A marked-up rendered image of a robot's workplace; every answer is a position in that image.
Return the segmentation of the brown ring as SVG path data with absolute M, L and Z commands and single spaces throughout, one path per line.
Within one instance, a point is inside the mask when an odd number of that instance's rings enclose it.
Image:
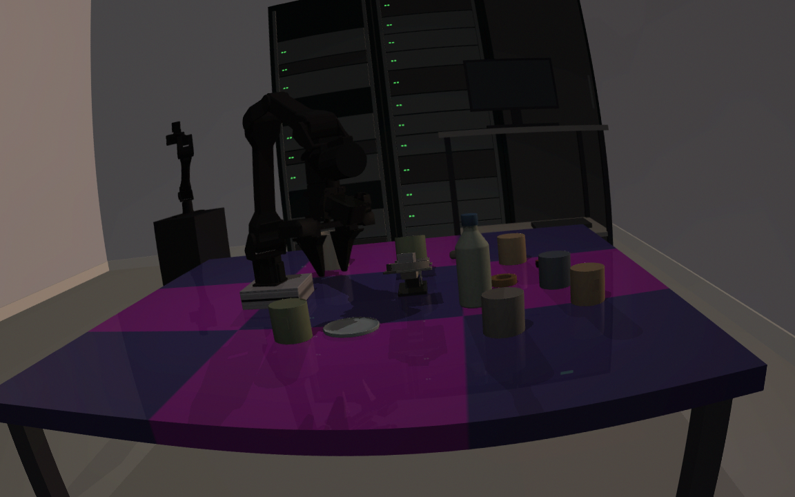
M 514 274 L 498 274 L 491 277 L 491 286 L 494 287 L 508 287 L 517 284 L 517 275 Z

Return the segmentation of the tan cylinder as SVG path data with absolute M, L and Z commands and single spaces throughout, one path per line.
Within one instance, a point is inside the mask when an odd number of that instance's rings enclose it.
M 329 230 L 329 231 L 335 231 L 335 230 Z M 340 270 L 340 263 L 338 263 L 337 256 L 335 255 L 333 240 L 331 239 L 331 235 L 329 235 L 329 231 L 321 232 L 321 235 L 327 235 L 323 243 L 323 257 L 324 257 L 325 271 Z

